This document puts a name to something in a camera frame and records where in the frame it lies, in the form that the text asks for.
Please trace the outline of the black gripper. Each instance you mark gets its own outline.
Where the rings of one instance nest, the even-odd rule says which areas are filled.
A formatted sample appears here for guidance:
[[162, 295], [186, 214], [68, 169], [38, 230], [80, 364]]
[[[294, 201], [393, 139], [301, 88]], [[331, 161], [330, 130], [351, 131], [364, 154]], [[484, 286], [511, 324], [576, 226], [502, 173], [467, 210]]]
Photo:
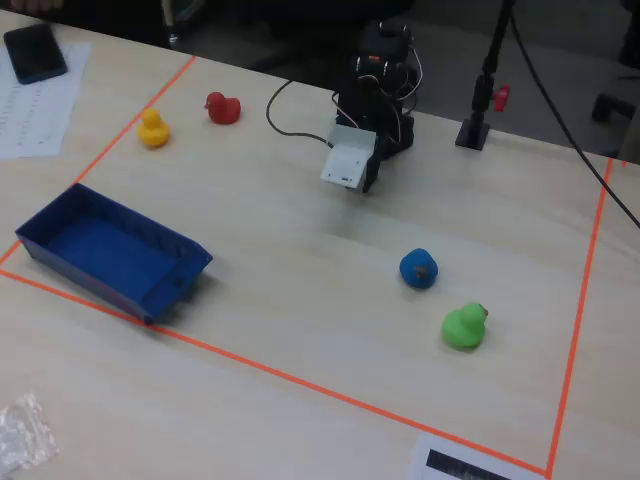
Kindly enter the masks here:
[[395, 140], [389, 135], [377, 135], [370, 157], [367, 159], [361, 192], [367, 194], [378, 178], [380, 164], [395, 155]]

